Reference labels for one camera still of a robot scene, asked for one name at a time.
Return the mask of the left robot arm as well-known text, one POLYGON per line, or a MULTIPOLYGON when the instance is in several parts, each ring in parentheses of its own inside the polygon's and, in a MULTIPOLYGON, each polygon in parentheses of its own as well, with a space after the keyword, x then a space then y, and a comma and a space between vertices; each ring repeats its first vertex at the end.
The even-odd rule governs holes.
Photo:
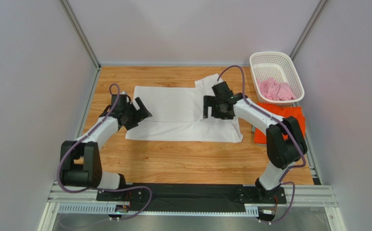
POLYGON ((111 104, 92 128, 79 138, 62 143, 57 170, 60 187, 68 193, 72 193, 69 189, 72 186, 78 187, 77 193, 97 189, 125 196, 127 185, 124 176, 103 170, 100 150, 121 128, 130 130, 150 117, 152 114, 139 97, 131 99, 125 93, 113 94, 111 104))

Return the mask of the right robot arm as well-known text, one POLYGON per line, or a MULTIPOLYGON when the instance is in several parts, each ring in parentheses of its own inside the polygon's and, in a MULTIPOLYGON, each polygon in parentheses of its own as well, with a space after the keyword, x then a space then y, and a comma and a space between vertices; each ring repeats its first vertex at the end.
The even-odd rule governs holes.
POLYGON ((260 107, 244 93, 234 94, 226 82, 212 87, 213 95, 203 97, 203 118, 231 120, 241 118, 266 136, 269 163, 255 186, 261 197, 271 197, 296 162, 305 164, 308 151, 301 126, 293 116, 282 117, 260 107))

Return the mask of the white t shirt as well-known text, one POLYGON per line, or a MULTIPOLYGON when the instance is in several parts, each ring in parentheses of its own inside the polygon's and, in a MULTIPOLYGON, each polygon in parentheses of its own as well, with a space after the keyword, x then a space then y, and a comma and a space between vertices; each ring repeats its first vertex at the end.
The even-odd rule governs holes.
POLYGON ((140 97, 152 117, 128 130, 126 139, 242 142, 238 118, 203 118, 203 97, 213 95, 215 81, 222 82, 218 74, 196 80, 193 88, 136 86, 134 97, 140 97))

